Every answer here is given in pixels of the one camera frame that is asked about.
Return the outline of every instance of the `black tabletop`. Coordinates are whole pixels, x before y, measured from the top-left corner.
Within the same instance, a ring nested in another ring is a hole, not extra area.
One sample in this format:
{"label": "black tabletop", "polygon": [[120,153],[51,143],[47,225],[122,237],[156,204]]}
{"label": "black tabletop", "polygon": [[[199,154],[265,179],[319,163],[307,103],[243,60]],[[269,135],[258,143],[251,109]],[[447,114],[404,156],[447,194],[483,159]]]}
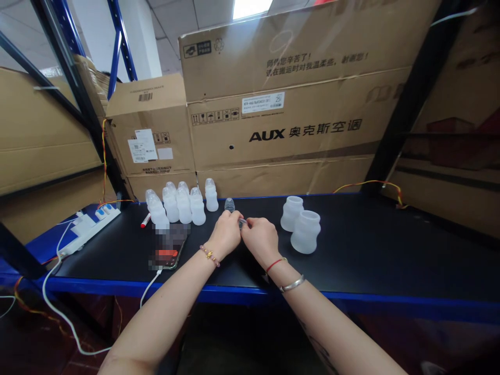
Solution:
{"label": "black tabletop", "polygon": [[[304,208],[321,216],[318,247],[295,251],[281,229],[285,197],[235,199],[245,217],[266,217],[276,225],[280,253],[323,292],[500,302],[500,254],[461,239],[411,210],[396,210],[361,194],[305,196]],[[182,266],[210,236],[223,211],[207,212],[203,226],[191,224],[179,261]],[[133,204],[66,259],[57,277],[149,282],[148,260],[158,247],[151,229],[140,228],[145,204]],[[173,271],[163,271],[158,282]],[[208,285],[269,288],[262,269],[242,243],[221,264]]]}

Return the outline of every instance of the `white power strip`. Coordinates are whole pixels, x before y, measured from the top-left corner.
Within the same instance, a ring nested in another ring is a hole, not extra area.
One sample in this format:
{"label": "white power strip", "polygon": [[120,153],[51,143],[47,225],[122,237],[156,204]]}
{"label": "white power strip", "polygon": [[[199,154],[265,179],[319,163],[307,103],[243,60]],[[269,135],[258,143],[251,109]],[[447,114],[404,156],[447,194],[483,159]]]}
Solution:
{"label": "white power strip", "polygon": [[83,245],[98,234],[102,228],[111,223],[119,214],[121,214],[121,211],[113,208],[110,204],[95,212],[96,217],[99,219],[98,222],[92,220],[89,215],[84,215],[81,211],[77,212],[78,218],[73,221],[74,227],[71,228],[71,231],[78,237],[60,250],[61,258],[81,250]]}

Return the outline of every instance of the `red string bracelet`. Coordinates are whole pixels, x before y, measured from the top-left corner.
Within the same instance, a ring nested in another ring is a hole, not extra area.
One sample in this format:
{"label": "red string bracelet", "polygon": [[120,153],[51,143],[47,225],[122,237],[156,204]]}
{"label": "red string bracelet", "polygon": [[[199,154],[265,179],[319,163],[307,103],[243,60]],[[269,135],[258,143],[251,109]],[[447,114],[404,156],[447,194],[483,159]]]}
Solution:
{"label": "red string bracelet", "polygon": [[276,263],[278,262],[281,262],[282,260],[288,260],[286,259],[285,257],[281,258],[281,259],[278,259],[277,261],[275,261],[272,265],[270,265],[267,270],[266,270],[266,274],[269,272],[269,270],[272,268],[272,266],[274,266]]}

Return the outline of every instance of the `person's right hand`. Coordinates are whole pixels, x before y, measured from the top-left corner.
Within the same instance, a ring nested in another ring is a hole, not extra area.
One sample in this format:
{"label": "person's right hand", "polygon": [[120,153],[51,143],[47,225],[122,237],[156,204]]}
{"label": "person's right hand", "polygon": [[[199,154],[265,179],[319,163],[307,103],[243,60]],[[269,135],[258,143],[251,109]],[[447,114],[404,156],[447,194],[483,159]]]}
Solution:
{"label": "person's right hand", "polygon": [[281,258],[278,252],[278,233],[266,218],[247,218],[250,224],[243,224],[241,237],[246,247],[265,270]]}

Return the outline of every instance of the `frosted plastic bottle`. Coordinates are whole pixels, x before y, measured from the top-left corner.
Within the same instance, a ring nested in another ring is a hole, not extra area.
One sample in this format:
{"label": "frosted plastic bottle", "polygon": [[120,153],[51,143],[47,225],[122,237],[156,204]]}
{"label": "frosted plastic bottle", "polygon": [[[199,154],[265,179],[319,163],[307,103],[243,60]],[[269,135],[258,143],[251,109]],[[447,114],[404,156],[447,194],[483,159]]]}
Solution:
{"label": "frosted plastic bottle", "polygon": [[224,210],[227,210],[230,213],[233,213],[234,210],[236,210],[236,206],[234,205],[233,198],[226,199],[226,201],[224,202]]}
{"label": "frosted plastic bottle", "polygon": [[186,194],[189,196],[189,186],[184,181],[179,182],[178,188],[183,188],[186,191]]}
{"label": "frosted plastic bottle", "polygon": [[205,215],[205,205],[203,204],[203,196],[197,187],[191,189],[191,213],[193,216],[193,224],[203,225],[207,220]]}
{"label": "frosted plastic bottle", "polygon": [[312,211],[302,211],[298,215],[290,241],[299,253],[311,254],[316,250],[316,238],[321,232],[319,219],[320,216]]}
{"label": "frosted plastic bottle", "polygon": [[151,189],[146,191],[146,203],[147,209],[151,214],[151,221],[155,225],[155,228],[168,229],[170,224],[168,222],[165,209],[163,208],[163,204],[161,204],[160,198],[158,198],[156,193]]}
{"label": "frosted plastic bottle", "polygon": [[168,221],[171,223],[179,221],[179,209],[177,208],[177,189],[173,182],[167,182],[163,188],[163,204],[167,212]]}
{"label": "frosted plastic bottle", "polygon": [[183,224],[189,224],[192,221],[191,204],[189,194],[183,187],[177,189],[177,209],[179,210],[179,220]]}
{"label": "frosted plastic bottle", "polygon": [[207,210],[215,212],[219,209],[215,182],[211,178],[208,178],[205,181],[205,198],[207,198]]}
{"label": "frosted plastic bottle", "polygon": [[304,201],[297,196],[289,196],[286,198],[286,203],[283,205],[283,216],[281,217],[281,227],[287,232],[293,232],[295,220],[298,215],[304,211],[302,205]]}

